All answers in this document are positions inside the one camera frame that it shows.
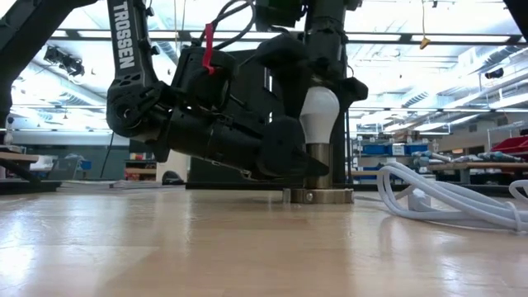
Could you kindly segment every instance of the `workbench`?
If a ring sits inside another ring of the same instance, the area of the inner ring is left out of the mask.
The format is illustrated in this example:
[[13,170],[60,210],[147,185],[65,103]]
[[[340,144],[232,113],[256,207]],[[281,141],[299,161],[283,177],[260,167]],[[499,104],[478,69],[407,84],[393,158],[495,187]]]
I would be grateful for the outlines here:
[[[19,166],[25,168],[26,170],[30,170],[30,165],[32,163],[36,163],[39,161],[38,155],[26,155],[23,153],[7,153],[7,152],[0,152],[0,158],[13,161],[14,163],[18,164]],[[6,173],[5,169],[3,167],[0,167],[0,179],[4,179]]]
[[365,199],[377,193],[355,195],[301,206],[279,191],[2,196],[0,295],[528,295],[526,236],[402,219]]
[[430,171],[458,170],[460,171],[460,182],[469,185],[471,184],[471,169],[501,169],[503,171],[524,172],[528,171],[528,163],[462,162],[429,165],[427,168]]

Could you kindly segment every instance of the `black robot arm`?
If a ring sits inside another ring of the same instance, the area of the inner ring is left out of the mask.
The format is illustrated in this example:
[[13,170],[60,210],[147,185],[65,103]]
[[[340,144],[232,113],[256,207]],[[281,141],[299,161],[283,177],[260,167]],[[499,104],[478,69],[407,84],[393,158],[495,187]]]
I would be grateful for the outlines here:
[[[108,12],[115,80],[108,90],[106,120],[117,134],[149,144],[159,162],[167,160],[173,149],[236,168],[257,180],[328,174],[327,166],[303,151],[304,133],[297,118],[285,115],[268,123],[247,107],[236,115],[224,112],[238,64],[230,54],[212,47],[212,35],[205,35],[209,41],[205,48],[199,42],[181,51],[168,86],[153,71],[151,56],[158,51],[150,44],[147,29],[147,17],[153,12],[141,0],[108,0]],[[208,24],[207,30],[215,25]],[[302,42],[287,38],[292,41],[278,38],[266,43],[274,46],[258,49],[255,60],[306,59],[306,53],[299,53]],[[298,57],[288,52],[291,43]]]

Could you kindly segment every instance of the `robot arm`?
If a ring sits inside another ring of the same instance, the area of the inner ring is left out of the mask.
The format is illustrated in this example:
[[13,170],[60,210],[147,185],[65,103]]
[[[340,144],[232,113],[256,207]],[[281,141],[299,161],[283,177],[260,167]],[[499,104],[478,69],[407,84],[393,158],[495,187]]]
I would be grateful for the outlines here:
[[[2,71],[0,77],[0,110],[3,114],[9,112],[11,85],[23,68],[74,8],[95,1],[16,1],[0,27],[0,60],[8,69]],[[257,1],[257,7],[261,3],[260,12],[270,7],[262,4],[265,2]],[[310,1],[312,7],[316,2],[329,1]],[[287,34],[267,40],[258,47],[254,60],[271,70],[280,85],[285,106],[284,116],[267,123],[267,119],[247,107],[237,115],[225,112],[224,108],[231,100],[230,84],[236,78],[239,65],[233,56],[212,47],[212,35],[205,35],[209,41],[205,48],[200,42],[181,51],[175,77],[168,86],[157,79],[153,70],[152,54],[158,51],[151,46],[147,29],[147,17],[153,12],[145,6],[144,0],[108,0],[107,3],[115,79],[108,90],[106,120],[117,134],[149,144],[159,162],[164,162],[169,150],[173,149],[236,168],[245,177],[258,180],[328,174],[326,165],[303,150],[304,132],[299,113],[314,79],[318,85],[332,88],[336,94],[363,87],[355,99],[343,100],[348,102],[342,104],[343,108],[353,100],[366,97],[364,85],[354,78],[343,80],[342,72],[341,76],[339,74],[346,62],[342,59],[341,46],[332,47],[335,52],[330,50],[329,59],[321,59],[322,52],[310,50],[302,37]],[[292,3],[287,13],[296,11],[294,19],[298,19],[296,15],[301,11],[301,2]],[[342,25],[347,1],[331,3],[341,18],[337,23]],[[246,1],[244,5],[256,10],[253,1]],[[329,6],[322,4],[320,7],[319,12],[326,12],[325,7]],[[240,9],[226,10],[223,9],[218,19]],[[307,27],[315,32],[311,42],[315,44],[324,40],[319,37],[330,35],[338,43],[345,41],[342,29],[335,31],[332,24],[330,28],[325,27],[323,24],[328,23],[328,18],[321,17],[319,12],[309,13],[309,18],[315,20],[313,23],[318,24]],[[209,24],[208,32],[214,32],[216,25],[215,21]]]
[[[238,71],[233,56],[213,49],[212,42],[205,48],[185,48],[168,86],[153,71],[151,57],[158,50],[150,44],[147,29],[153,12],[140,0],[108,0],[108,12],[115,80],[108,90],[106,120],[117,134],[149,144],[159,162],[173,149],[257,180],[328,174],[327,166],[302,149],[302,102],[297,117],[282,116],[271,123],[247,109],[236,116],[226,114],[230,83]],[[215,24],[208,26],[213,30]],[[255,53],[255,60],[269,68],[284,67],[285,61],[277,62],[285,59],[290,67],[282,73],[305,77],[303,84],[285,87],[286,93],[297,95],[289,101],[298,100],[299,94],[304,99],[311,72],[307,64],[296,63],[307,59],[302,42],[284,35]]]

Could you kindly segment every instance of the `ceiling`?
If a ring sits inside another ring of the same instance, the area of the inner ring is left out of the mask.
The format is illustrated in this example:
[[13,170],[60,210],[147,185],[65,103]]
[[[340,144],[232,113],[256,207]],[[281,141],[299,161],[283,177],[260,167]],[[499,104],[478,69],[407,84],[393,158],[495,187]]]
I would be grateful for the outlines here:
[[[14,0],[2,0],[0,15],[13,2]],[[156,16],[149,18],[149,26],[156,28],[156,31],[169,33],[164,42],[178,52],[185,42],[174,42],[169,31],[174,31],[175,27],[178,31],[203,30],[204,24],[214,19],[226,2],[227,0],[153,0],[152,7]],[[243,10],[236,17],[220,22],[218,31],[241,30],[250,17],[251,11]],[[303,21],[298,22],[295,30],[301,31],[303,24]],[[376,40],[392,38],[390,34],[396,34],[398,39],[398,34],[409,33],[413,35],[413,39],[421,39],[424,28],[433,42],[448,41],[449,45],[431,44],[420,50],[418,45],[409,43],[376,44]],[[97,30],[98,34],[103,34],[109,30],[106,1],[74,10],[59,29]],[[363,106],[398,108],[410,102],[406,107],[442,108],[451,104],[454,107],[481,108],[482,96],[465,100],[462,105],[453,102],[501,84],[501,89],[514,90],[509,90],[508,94],[512,96],[519,95],[518,90],[524,90],[519,86],[525,80],[509,83],[528,73],[528,56],[522,51],[522,46],[514,53],[516,55],[490,66],[503,67],[503,78],[483,80],[482,73],[477,68],[472,68],[475,64],[482,63],[490,54],[504,50],[505,46],[500,45],[502,41],[521,34],[502,1],[440,0],[433,7],[432,1],[426,1],[422,6],[420,0],[364,0],[355,12],[346,13],[345,30],[350,33],[351,40],[366,40],[363,44],[352,43],[346,46],[354,75],[370,88],[369,99],[355,102],[352,106],[355,108],[351,111],[352,124],[362,127],[361,129],[374,129],[372,125],[380,129],[380,126],[411,122],[418,126],[424,121],[431,122],[431,119],[434,122],[435,117],[443,115],[425,111],[358,111]],[[472,45],[455,45],[468,40],[474,41]],[[497,45],[491,46],[487,43],[490,40],[499,41]],[[255,40],[239,41],[225,50],[255,49],[259,43]],[[21,74],[17,90],[14,91],[14,111],[19,116],[32,119],[24,121],[21,128],[33,129],[38,126],[42,129],[107,129],[102,109],[70,107],[53,111],[40,107],[60,103],[63,106],[104,106],[106,89],[114,77],[110,41],[104,38],[52,38],[47,45],[59,47],[73,57],[82,59],[86,74],[81,78],[69,78],[59,67],[43,60],[44,47],[35,56],[33,65]],[[176,65],[169,55],[154,56],[153,63],[159,78],[170,83]],[[490,104],[489,97],[494,98],[494,101],[505,98],[500,97],[498,91],[487,95],[488,99],[484,102],[487,104]],[[468,114],[461,112],[459,115],[464,116]]]

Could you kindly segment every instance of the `fluorescent light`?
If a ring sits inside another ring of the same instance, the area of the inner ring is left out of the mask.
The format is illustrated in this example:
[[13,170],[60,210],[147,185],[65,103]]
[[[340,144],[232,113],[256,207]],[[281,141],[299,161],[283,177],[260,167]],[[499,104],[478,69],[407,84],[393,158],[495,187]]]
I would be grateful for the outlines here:
[[464,97],[462,99],[459,99],[457,101],[453,101],[450,104],[445,105],[444,107],[445,108],[455,108],[455,107],[458,107],[458,106],[462,106],[462,105],[464,105],[466,103],[469,103],[469,102],[471,102],[471,101],[473,101],[475,99],[478,99],[479,97],[480,97],[480,95],[478,93],[475,93],[473,95],[469,95],[469,96]]
[[512,105],[515,105],[515,104],[519,104],[519,103],[522,103],[524,101],[528,101],[528,94],[522,94],[522,95],[507,97],[507,98],[504,98],[502,100],[499,100],[499,101],[496,101],[496,102],[490,104],[489,107],[493,108],[493,109],[497,109],[497,108],[502,108],[502,107],[506,107],[506,106],[512,106]]
[[346,37],[349,40],[365,40],[365,41],[398,41],[400,35],[395,34],[351,34],[347,33]]
[[384,111],[383,107],[349,107],[349,111]]
[[420,132],[420,135],[451,135],[449,132]]
[[57,30],[57,31],[53,32],[51,37],[68,37],[68,34],[66,34],[66,31],[64,31],[64,30]]
[[465,117],[460,118],[460,119],[458,119],[458,120],[453,120],[453,121],[451,122],[451,124],[452,124],[452,125],[458,125],[458,124],[464,123],[465,121],[472,120],[472,119],[476,118],[477,116],[479,116],[479,115],[465,116]]
[[410,111],[425,111],[425,112],[433,112],[433,111],[437,111],[436,108],[391,108],[390,109],[391,111],[407,111],[407,112],[410,112]]
[[528,112],[528,109],[526,108],[501,108],[500,112]]
[[444,112],[490,112],[490,109],[476,109],[476,108],[444,108]]
[[446,123],[429,123],[429,124],[423,124],[423,125],[419,125],[418,127],[414,128],[414,130],[416,131],[428,131],[428,130],[433,130],[433,129],[436,129],[436,128],[439,128],[439,127],[442,127],[443,125],[445,125]]
[[82,38],[111,38],[109,31],[78,31]]
[[[428,35],[432,42],[505,42],[510,39],[507,35]],[[411,41],[422,41],[423,36],[414,35]]]
[[148,37],[156,38],[156,39],[167,39],[167,40],[174,41],[175,38],[180,37],[180,36],[174,31],[150,31],[148,33]]
[[392,131],[395,131],[395,130],[405,129],[405,128],[408,128],[409,126],[413,125],[413,124],[414,123],[390,125],[390,126],[388,126],[388,127],[386,127],[384,129],[384,132],[392,132]]

